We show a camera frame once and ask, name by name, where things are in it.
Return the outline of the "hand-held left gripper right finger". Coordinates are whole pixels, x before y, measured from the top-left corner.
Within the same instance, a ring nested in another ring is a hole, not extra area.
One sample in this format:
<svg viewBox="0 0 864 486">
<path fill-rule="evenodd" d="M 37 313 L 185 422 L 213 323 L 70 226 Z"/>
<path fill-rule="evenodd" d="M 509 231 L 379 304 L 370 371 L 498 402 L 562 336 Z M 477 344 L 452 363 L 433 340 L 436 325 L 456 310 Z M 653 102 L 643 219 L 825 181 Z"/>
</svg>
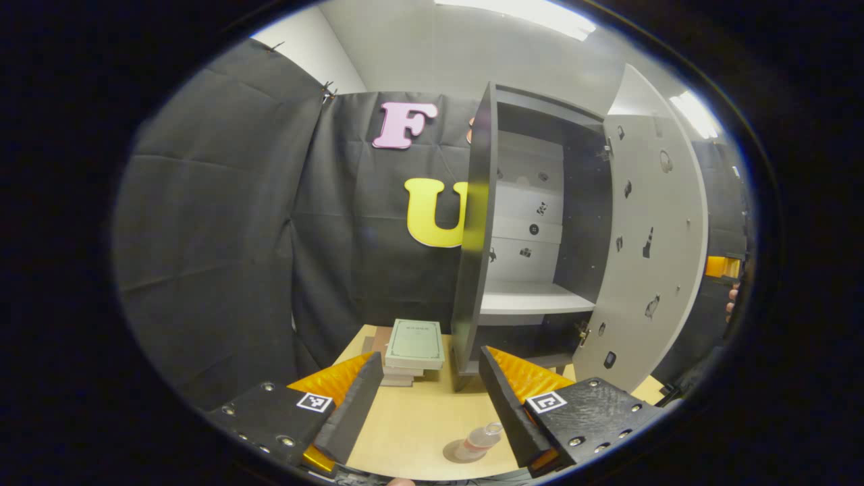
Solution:
<svg viewBox="0 0 864 486">
<path fill-rule="evenodd" d="M 586 467 L 624 448 L 673 410 L 604 379 L 573 381 L 489 346 L 481 348 L 479 377 L 516 463 L 532 477 Z"/>
</svg>

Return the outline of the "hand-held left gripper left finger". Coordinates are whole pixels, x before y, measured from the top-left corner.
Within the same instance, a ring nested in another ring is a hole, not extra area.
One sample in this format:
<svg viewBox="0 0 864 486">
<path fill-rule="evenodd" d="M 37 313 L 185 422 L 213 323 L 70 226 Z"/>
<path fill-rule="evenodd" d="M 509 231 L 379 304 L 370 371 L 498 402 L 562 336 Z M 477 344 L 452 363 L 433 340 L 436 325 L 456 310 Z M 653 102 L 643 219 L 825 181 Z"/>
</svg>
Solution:
<svg viewBox="0 0 864 486">
<path fill-rule="evenodd" d="M 346 464 L 383 379 L 367 352 L 290 384 L 263 381 L 208 411 L 208 421 L 288 468 L 333 475 Z"/>
</svg>

